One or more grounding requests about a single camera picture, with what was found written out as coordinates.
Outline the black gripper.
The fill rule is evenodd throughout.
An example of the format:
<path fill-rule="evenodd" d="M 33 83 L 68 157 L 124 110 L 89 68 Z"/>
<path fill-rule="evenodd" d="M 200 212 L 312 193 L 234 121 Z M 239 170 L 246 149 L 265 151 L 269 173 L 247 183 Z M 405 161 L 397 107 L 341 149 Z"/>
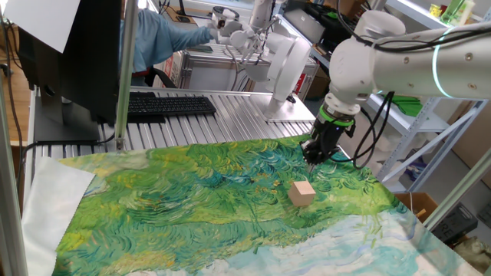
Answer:
<path fill-rule="evenodd" d="M 345 130 L 354 124 L 353 117 L 317 118 L 311 138 L 301 142 L 306 171 L 329 160 L 338 151 L 337 144 Z"/>

